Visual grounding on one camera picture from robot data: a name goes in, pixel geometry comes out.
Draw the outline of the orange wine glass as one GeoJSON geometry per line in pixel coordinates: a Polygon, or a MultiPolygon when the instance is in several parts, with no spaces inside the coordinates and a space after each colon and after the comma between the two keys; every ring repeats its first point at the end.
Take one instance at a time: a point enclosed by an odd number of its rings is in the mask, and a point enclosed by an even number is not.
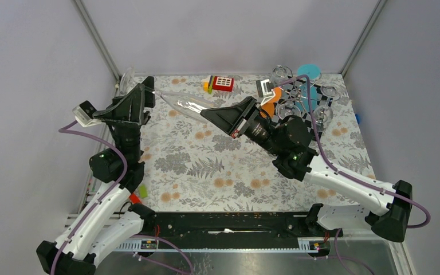
{"type": "Polygon", "coordinates": [[[261,105],[261,109],[265,111],[265,113],[262,114],[263,117],[266,117],[269,115],[270,118],[274,116],[275,110],[276,110],[276,104],[279,102],[281,96],[282,96],[282,89],[279,87],[276,87],[273,89],[274,96],[267,101],[265,104],[261,105]]]}

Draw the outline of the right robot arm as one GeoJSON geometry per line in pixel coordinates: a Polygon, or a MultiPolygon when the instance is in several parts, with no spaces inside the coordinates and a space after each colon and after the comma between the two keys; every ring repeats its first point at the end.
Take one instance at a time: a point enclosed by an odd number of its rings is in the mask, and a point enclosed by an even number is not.
{"type": "Polygon", "coordinates": [[[262,116],[253,97],[230,107],[204,109],[199,114],[232,138],[245,135],[275,156],[272,163],[284,177],[317,184],[357,202],[356,206],[312,206],[312,216],[305,221],[311,235],[320,236],[326,230],[370,229],[388,241],[405,240],[413,197],[409,182],[382,182],[344,167],[336,168],[310,148],[312,135],[302,118],[290,115],[274,124],[262,116]]]}

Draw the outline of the clear champagne flute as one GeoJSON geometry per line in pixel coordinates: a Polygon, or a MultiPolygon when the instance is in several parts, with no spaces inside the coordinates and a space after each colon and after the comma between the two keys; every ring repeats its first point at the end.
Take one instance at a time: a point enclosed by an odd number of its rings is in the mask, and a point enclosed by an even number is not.
{"type": "MultiPolygon", "coordinates": [[[[134,68],[128,68],[117,84],[119,95],[126,95],[136,86],[136,84],[138,84],[138,82],[135,80],[135,70],[134,68]]],[[[201,115],[201,112],[205,109],[220,107],[220,105],[215,102],[208,101],[190,93],[162,91],[155,88],[145,88],[145,90],[151,92],[153,96],[161,98],[172,109],[185,117],[194,119],[203,124],[206,124],[209,121],[201,115]]]]}

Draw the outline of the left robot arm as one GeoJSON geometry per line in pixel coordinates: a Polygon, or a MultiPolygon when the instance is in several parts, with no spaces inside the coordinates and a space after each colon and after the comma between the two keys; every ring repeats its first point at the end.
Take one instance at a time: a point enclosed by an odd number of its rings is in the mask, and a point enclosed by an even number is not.
{"type": "Polygon", "coordinates": [[[155,79],[146,77],[129,92],[116,96],[99,111],[85,101],[73,109],[74,123],[82,127],[105,124],[112,142],[89,159],[99,189],[76,220],[54,241],[43,241],[36,253],[47,274],[93,274],[100,262],[119,244],[138,232],[149,235],[155,221],[148,208],[134,203],[111,227],[105,223],[139,187],[144,178],[141,128],[155,106],[155,79]]]}

